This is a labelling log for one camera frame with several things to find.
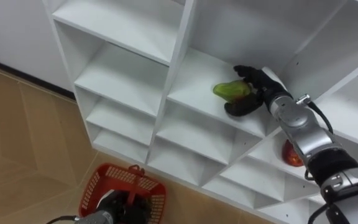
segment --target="silver metal arm segment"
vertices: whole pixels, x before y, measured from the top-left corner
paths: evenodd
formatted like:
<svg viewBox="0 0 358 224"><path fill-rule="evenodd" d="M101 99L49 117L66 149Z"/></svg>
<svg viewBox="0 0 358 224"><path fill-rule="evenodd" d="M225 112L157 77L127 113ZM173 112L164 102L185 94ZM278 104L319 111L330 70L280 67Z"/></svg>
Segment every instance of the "silver metal arm segment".
<svg viewBox="0 0 358 224"><path fill-rule="evenodd" d="M308 102L308 95L297 101L283 95L272 100L268 108L320 186L329 205L329 221L358 223L358 163L333 134L320 127L314 113L305 108Z"/></svg>

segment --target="red object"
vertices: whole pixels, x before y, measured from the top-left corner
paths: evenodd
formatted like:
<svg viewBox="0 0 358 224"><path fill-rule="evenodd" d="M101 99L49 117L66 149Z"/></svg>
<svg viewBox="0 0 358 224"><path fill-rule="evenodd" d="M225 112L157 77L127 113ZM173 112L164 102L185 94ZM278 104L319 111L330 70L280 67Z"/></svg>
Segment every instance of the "red object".
<svg viewBox="0 0 358 224"><path fill-rule="evenodd" d="M150 198L152 213L149 224L159 224L167 198L164 185L147 177L144 169L138 165L128 169L113 164L102 164L94 172L86 185L78 213L81 217L90 215L96 210L100 198L109 190L130 191L128 204L134 201L135 194Z"/></svg>
<svg viewBox="0 0 358 224"><path fill-rule="evenodd" d="M285 163L290 166L300 167L303 166L303 162L301 158L299 158L298 154L295 152L293 145L287 139L283 145L282 149L282 157Z"/></svg>

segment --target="red plastic basket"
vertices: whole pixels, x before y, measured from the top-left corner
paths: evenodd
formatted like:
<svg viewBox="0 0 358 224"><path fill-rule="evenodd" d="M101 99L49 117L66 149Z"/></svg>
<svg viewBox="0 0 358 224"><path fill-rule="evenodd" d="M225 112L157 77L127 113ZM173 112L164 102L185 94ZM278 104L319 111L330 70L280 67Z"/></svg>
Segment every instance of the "red plastic basket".
<svg viewBox="0 0 358 224"><path fill-rule="evenodd" d="M130 191L127 203L131 204L135 194L151 198L152 213L148 224L159 224L163 215L166 191L164 185L144 175L138 165L128 169L113 164L102 164L86 185L78 213L85 217L96 210L100 198L109 190Z"/></svg>

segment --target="white wall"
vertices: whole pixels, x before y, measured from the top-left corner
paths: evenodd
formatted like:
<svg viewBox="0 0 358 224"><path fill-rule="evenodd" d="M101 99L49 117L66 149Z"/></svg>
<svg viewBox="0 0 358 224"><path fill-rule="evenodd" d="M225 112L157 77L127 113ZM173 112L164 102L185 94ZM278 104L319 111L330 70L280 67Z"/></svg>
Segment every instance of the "white wall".
<svg viewBox="0 0 358 224"><path fill-rule="evenodd" d="M0 63L71 90L42 0L0 0Z"/></svg>

